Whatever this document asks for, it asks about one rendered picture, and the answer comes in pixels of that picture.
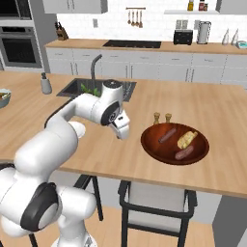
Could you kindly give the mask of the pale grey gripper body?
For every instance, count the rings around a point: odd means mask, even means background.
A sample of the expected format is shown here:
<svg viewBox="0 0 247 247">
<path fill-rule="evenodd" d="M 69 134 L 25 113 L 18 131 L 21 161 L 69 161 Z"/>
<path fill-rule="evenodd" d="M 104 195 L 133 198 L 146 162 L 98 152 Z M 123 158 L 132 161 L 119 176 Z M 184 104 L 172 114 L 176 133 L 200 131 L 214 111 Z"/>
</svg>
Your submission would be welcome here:
<svg viewBox="0 0 247 247">
<path fill-rule="evenodd" d="M 116 136 L 123 140 L 127 139 L 129 136 L 129 123 L 130 119 L 125 113 L 125 111 L 122 111 L 122 113 L 114 120 L 110 127 L 113 129 Z"/>
</svg>

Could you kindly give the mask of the dark wooden bowl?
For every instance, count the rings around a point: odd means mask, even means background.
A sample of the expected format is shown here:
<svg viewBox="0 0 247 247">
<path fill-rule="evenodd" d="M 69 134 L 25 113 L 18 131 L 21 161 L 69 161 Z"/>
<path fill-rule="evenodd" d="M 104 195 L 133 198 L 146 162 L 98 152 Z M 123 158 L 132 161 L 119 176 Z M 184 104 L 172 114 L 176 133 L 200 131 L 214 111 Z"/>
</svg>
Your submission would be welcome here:
<svg viewBox="0 0 247 247">
<path fill-rule="evenodd" d="M 177 132 L 164 143 L 158 139 L 166 132 L 175 128 Z M 197 137 L 191 142 L 194 150 L 182 160 L 176 160 L 175 155 L 180 151 L 178 139 L 187 131 L 198 132 Z M 209 151 L 209 143 L 206 137 L 191 126 L 181 123 L 159 123 L 148 127 L 141 136 L 143 149 L 154 159 L 171 165 L 190 165 L 203 159 Z"/>
</svg>

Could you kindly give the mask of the brown sausage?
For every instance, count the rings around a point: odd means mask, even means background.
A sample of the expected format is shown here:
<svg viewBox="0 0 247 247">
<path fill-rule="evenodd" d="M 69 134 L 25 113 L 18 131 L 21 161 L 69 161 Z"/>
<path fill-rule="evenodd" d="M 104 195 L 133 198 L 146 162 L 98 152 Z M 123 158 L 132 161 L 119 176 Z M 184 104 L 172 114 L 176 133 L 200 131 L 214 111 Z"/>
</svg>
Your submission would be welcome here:
<svg viewBox="0 0 247 247">
<path fill-rule="evenodd" d="M 172 128 L 171 130 L 169 130 L 168 132 L 166 132 L 164 135 L 162 135 L 159 139 L 158 142 L 159 143 L 164 143 L 165 141 L 167 141 L 173 134 L 175 134 L 177 132 L 177 130 L 175 128 Z"/>
<path fill-rule="evenodd" d="M 175 159 L 176 160 L 182 160 L 184 157 L 188 156 L 192 151 L 194 150 L 193 146 L 189 146 L 186 149 L 179 151 L 176 155 L 175 155 Z"/>
</svg>

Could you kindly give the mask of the green leafy vegetable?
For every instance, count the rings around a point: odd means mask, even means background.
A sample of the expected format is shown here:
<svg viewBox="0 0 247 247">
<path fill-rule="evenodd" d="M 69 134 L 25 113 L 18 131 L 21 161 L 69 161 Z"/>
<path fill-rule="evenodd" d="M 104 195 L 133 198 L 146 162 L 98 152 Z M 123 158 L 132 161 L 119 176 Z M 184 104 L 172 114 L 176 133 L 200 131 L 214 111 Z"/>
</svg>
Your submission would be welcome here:
<svg viewBox="0 0 247 247">
<path fill-rule="evenodd" d="M 82 93 L 91 94 L 93 96 L 101 96 L 100 91 L 97 88 L 88 89 L 83 83 L 80 85 Z"/>
</svg>

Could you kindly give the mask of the dark sink basin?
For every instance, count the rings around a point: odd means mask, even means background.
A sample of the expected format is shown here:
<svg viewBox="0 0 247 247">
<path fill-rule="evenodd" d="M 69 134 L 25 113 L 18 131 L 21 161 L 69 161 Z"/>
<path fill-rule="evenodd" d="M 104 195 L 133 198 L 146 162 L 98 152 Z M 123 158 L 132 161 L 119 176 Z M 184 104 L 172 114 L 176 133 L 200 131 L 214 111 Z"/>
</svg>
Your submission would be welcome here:
<svg viewBox="0 0 247 247">
<path fill-rule="evenodd" d="M 100 91 L 100 94 L 102 92 L 103 82 L 104 82 L 103 79 L 96 79 L 95 81 L 95 88 L 97 88 Z M 70 98 L 75 98 L 83 94 L 80 87 L 81 83 L 83 83 L 88 89 L 93 88 L 92 79 L 75 78 L 71 82 L 69 82 L 67 86 L 60 93 L 57 94 L 57 96 L 67 96 Z M 122 81 L 122 84 L 123 84 L 123 100 L 129 102 L 132 93 L 134 92 L 136 83 L 131 81 Z"/>
</svg>

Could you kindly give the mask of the grey base cupboard run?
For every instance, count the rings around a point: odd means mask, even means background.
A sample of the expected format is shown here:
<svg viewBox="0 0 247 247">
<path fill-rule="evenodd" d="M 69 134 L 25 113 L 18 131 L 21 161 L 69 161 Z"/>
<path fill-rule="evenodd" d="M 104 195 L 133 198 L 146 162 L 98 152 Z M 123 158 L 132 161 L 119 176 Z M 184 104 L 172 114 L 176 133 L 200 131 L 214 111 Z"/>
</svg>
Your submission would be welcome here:
<svg viewBox="0 0 247 247">
<path fill-rule="evenodd" d="M 247 55 L 99 50 L 46 49 L 50 71 L 105 78 L 149 79 L 240 85 L 247 89 Z"/>
</svg>

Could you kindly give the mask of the grey soap dispenser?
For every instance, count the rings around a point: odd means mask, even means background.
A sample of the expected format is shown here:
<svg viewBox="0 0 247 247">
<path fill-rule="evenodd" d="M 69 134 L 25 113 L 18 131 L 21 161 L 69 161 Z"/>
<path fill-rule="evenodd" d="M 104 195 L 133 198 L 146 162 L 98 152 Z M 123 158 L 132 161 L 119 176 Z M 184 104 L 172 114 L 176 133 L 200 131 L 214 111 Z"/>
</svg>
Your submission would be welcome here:
<svg viewBox="0 0 247 247">
<path fill-rule="evenodd" d="M 49 95 L 52 93 L 52 87 L 49 79 L 46 77 L 45 72 L 41 74 L 41 90 L 45 95 Z"/>
</svg>

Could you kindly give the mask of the black toaster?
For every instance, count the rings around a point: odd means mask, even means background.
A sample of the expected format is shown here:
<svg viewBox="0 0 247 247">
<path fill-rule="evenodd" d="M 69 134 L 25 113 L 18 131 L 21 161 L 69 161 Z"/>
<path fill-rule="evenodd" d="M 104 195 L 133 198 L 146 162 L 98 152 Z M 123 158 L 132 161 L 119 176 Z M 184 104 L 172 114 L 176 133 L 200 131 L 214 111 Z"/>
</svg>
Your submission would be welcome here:
<svg viewBox="0 0 247 247">
<path fill-rule="evenodd" d="M 190 45 L 193 40 L 192 30 L 176 30 L 174 33 L 174 44 Z"/>
</svg>

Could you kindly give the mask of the wooden knife block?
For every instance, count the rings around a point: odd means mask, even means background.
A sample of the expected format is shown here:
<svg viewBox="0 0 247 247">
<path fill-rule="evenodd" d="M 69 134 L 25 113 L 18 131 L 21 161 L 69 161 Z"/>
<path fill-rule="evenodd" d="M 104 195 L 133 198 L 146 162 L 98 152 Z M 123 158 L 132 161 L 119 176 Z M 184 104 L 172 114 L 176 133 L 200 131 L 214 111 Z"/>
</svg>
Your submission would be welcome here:
<svg viewBox="0 0 247 247">
<path fill-rule="evenodd" d="M 55 22 L 55 29 L 59 41 L 65 41 L 69 38 L 65 28 L 61 25 L 60 22 Z"/>
</svg>

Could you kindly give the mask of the steel built-in oven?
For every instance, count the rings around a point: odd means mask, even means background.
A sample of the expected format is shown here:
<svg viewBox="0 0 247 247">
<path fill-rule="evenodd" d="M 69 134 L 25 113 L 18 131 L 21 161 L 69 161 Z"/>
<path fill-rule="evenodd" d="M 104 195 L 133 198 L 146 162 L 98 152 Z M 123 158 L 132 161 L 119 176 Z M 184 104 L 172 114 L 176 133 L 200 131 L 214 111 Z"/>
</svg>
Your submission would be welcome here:
<svg viewBox="0 0 247 247">
<path fill-rule="evenodd" d="M 0 26 L 0 48 L 7 67 L 41 68 L 33 27 Z"/>
</svg>

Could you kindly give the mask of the steel microwave oven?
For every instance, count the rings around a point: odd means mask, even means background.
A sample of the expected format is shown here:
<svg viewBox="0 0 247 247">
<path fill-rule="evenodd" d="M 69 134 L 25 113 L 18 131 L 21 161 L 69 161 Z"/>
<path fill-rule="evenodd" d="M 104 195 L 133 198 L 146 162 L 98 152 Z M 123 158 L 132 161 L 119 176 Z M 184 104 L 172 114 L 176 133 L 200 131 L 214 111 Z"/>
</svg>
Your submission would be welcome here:
<svg viewBox="0 0 247 247">
<path fill-rule="evenodd" d="M 0 0 L 0 18 L 32 18 L 28 0 Z"/>
</svg>

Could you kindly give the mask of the rail with hanging tools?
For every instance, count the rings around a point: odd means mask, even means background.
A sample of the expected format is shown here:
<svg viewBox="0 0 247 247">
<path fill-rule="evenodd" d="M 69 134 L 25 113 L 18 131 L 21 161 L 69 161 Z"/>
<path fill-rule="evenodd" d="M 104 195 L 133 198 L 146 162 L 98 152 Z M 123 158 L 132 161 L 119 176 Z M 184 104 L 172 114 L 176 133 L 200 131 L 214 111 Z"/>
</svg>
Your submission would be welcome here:
<svg viewBox="0 0 247 247">
<path fill-rule="evenodd" d="M 146 9 L 145 7 L 126 7 L 127 10 L 127 23 L 131 26 L 136 26 L 138 28 L 143 27 L 143 11 Z"/>
</svg>

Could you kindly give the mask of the grey double wall socket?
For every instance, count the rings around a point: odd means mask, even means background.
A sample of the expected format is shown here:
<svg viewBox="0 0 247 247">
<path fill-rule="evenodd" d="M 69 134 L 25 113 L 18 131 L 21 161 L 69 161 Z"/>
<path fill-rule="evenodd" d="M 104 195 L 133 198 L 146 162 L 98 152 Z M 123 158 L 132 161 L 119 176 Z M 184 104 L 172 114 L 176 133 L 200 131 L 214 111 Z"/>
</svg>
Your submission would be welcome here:
<svg viewBox="0 0 247 247">
<path fill-rule="evenodd" d="M 187 19 L 178 19 L 176 22 L 176 29 L 177 30 L 186 30 L 188 25 Z"/>
</svg>

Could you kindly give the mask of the grey wall cupboard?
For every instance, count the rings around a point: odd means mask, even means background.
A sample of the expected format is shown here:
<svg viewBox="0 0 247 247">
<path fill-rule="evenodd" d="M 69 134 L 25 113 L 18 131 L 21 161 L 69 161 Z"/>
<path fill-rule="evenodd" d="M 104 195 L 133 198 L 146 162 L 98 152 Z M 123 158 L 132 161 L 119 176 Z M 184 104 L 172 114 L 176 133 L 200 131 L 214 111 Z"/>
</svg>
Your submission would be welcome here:
<svg viewBox="0 0 247 247">
<path fill-rule="evenodd" d="M 105 14 L 108 0 L 42 0 L 47 14 Z"/>
<path fill-rule="evenodd" d="M 247 15 L 247 0 L 217 0 L 215 10 L 220 14 Z"/>
</svg>

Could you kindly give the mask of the white wall shelf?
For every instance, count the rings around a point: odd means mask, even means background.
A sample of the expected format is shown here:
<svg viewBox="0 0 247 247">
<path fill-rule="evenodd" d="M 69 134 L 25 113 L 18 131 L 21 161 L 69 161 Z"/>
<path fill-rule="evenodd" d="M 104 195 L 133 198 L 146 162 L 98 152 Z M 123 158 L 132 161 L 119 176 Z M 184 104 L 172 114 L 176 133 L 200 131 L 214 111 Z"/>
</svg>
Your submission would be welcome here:
<svg viewBox="0 0 247 247">
<path fill-rule="evenodd" d="M 215 10 L 209 10 L 209 11 L 187 11 L 187 10 L 165 10 L 164 14 L 220 14 L 219 12 Z"/>
</svg>

